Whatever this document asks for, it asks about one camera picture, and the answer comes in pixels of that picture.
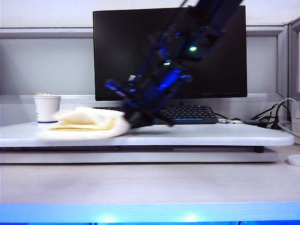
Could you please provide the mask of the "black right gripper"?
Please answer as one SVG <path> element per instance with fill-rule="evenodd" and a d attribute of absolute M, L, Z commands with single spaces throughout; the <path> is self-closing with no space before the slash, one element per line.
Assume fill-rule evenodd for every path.
<path fill-rule="evenodd" d="M 124 105 L 124 118 L 129 123 L 130 129 L 145 127 L 145 122 L 173 127 L 174 121 L 161 113 L 161 110 L 178 93 L 184 83 L 192 80 L 192 76 L 183 69 L 161 67 L 137 84 L 135 92 Z"/>

